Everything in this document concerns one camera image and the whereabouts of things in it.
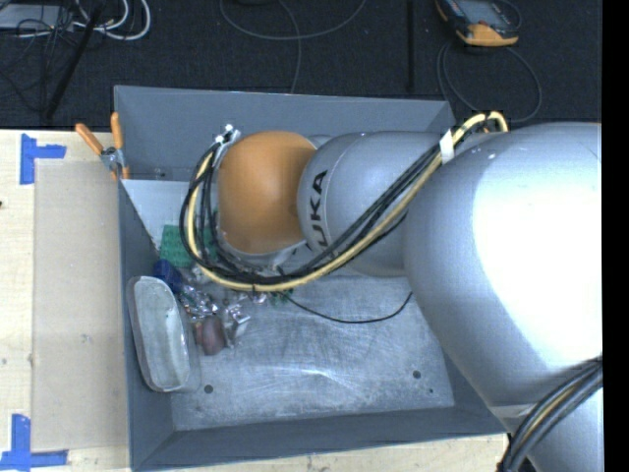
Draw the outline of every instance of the cable tie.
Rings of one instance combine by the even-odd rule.
[[[441,164],[454,159],[454,141],[452,140],[452,130],[448,130],[441,140],[439,140],[439,148],[441,149]]]

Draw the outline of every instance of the orange clip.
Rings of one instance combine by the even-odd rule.
[[[114,147],[120,149],[125,144],[124,138],[122,136],[122,128],[120,126],[120,116],[118,112],[113,112],[111,114],[111,133],[114,137]],[[129,166],[123,166],[122,168],[122,178],[130,178]]]
[[[111,154],[115,149],[120,151],[118,155],[115,156],[118,159],[118,162],[120,162],[121,160],[124,161],[124,157],[121,153],[124,140],[120,127],[118,112],[113,112],[111,114],[111,133],[114,138],[114,148],[109,148],[108,150],[105,150],[102,143],[98,141],[96,135],[83,123],[77,123],[75,125],[75,131],[81,136],[81,138],[83,138],[89,148],[91,148],[93,152],[99,157]],[[114,180],[116,180],[117,178],[117,173],[113,169],[111,170],[111,177]],[[130,178],[129,166],[122,167],[122,178]]]

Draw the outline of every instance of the clear plastic container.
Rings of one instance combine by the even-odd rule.
[[[146,384],[155,391],[194,391],[200,386],[193,330],[169,286],[159,278],[127,282],[136,352]]]

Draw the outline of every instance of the black floor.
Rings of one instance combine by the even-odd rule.
[[[99,2],[80,1],[89,13]],[[107,130],[116,85],[446,98],[458,119],[500,110],[512,127],[600,122],[602,0],[506,1],[519,13],[520,38],[489,54],[471,54],[454,39],[434,0],[146,0],[143,38],[95,32],[80,56],[84,29],[57,27],[34,38],[3,29],[0,127],[85,122]],[[61,4],[85,23],[71,2],[16,0]],[[130,2],[120,35],[145,24],[141,2]],[[107,0],[98,23],[122,12],[121,0]],[[438,62],[444,46],[445,69]]]

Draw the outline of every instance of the blue object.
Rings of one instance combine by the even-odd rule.
[[[31,467],[65,465],[68,451],[30,452],[30,419],[21,414],[11,418],[11,449],[0,456],[0,470],[29,472]]]
[[[153,276],[166,283],[174,293],[179,293],[184,284],[181,272],[165,259],[160,259],[153,265]]]
[[[66,155],[64,146],[37,146],[37,140],[22,133],[22,160],[20,162],[20,183],[32,184],[35,181],[36,159],[62,159]]]

